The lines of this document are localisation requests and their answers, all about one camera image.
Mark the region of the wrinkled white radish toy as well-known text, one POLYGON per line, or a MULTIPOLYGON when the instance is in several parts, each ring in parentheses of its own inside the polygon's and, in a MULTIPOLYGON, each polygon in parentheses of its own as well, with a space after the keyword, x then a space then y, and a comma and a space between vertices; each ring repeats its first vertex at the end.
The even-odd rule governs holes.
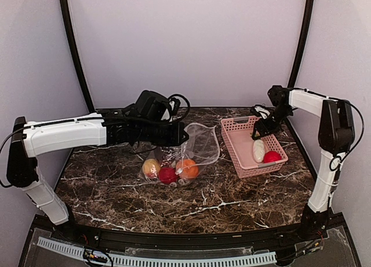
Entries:
POLYGON ((257 163, 261 163, 265 156, 265 146, 262 140, 255 140, 253 143, 253 158, 257 163))

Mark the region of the yellow peach toy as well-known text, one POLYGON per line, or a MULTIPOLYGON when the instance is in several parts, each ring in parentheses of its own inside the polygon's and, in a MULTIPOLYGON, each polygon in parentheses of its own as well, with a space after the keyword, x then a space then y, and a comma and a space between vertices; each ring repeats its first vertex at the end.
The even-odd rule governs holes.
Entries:
POLYGON ((161 166, 156 159, 147 159, 142 165, 143 174, 150 179, 158 178, 161 166))

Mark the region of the clear zip top bag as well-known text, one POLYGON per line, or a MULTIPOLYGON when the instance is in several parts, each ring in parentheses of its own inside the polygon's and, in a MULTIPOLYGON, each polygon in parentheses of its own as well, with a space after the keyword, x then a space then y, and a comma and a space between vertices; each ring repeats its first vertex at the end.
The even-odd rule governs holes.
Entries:
MULTIPOLYGON (((147 159, 156 159, 161 168, 172 167, 175 168, 178 161, 183 159, 192 159, 199 167, 199 175, 210 166, 217 162, 220 156, 220 146, 216 135, 216 126, 205 126, 200 123, 191 123, 185 131, 189 135, 189 139, 181 144, 179 147, 156 147, 149 153, 147 159)), ((150 184, 162 184, 159 178, 150 179, 147 178, 142 172, 142 166, 139 172, 139 178, 150 184)), ((186 184, 183 186, 190 185, 194 179, 187 179, 186 184)))

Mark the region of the red round fruit toy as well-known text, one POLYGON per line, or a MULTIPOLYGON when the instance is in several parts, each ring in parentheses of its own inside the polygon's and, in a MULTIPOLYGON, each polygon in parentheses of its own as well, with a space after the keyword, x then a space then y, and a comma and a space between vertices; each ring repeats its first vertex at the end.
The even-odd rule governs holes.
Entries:
POLYGON ((159 171, 158 178, 161 183, 166 185, 177 182, 178 176, 176 174, 176 169, 172 167, 163 167, 159 171))

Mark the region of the orange fruit toy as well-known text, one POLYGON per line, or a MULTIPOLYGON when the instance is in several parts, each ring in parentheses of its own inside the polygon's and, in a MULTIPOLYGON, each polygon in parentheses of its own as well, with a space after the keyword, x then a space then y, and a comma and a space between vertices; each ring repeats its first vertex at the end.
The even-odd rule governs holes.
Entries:
POLYGON ((183 159, 176 164, 176 174, 182 179, 194 179, 199 175, 199 167, 192 159, 183 159))

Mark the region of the smooth white radish toy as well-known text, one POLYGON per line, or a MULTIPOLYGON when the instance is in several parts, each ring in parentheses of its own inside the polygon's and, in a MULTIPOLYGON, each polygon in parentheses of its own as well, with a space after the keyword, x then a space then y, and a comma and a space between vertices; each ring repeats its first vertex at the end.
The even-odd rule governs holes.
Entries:
POLYGON ((170 172, 170 186, 183 186, 186 184, 186 180, 186 167, 183 162, 179 161, 170 172))

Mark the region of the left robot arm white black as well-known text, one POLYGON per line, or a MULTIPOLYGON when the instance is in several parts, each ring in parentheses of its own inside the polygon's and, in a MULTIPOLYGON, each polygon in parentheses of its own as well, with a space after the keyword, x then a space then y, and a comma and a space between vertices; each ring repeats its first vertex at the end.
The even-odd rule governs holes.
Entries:
POLYGON ((18 117, 12 132, 1 143, 1 148, 9 148, 1 188, 21 189, 52 224, 59 226, 67 240, 78 241, 82 229, 45 178, 38 159, 52 159, 78 147, 140 142, 179 147, 189 138, 183 120, 190 108, 189 100, 181 94, 166 97, 144 90, 124 108, 97 109, 87 115, 41 122, 18 117))

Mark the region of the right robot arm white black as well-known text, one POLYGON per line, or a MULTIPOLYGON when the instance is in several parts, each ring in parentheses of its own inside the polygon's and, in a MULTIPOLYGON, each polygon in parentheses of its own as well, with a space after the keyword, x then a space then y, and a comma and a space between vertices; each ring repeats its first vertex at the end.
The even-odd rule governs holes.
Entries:
POLYGON ((255 105, 252 109, 253 114, 259 117, 253 127, 254 140, 278 131, 283 120, 292 116, 296 109, 320 118, 320 167, 312 195, 304 207, 300 224, 296 226, 296 236, 301 240, 310 240, 326 229, 343 163, 360 142, 355 137, 352 114, 356 107, 348 100, 279 85, 273 86, 268 96, 274 106, 273 111, 268 111, 263 105, 255 105))

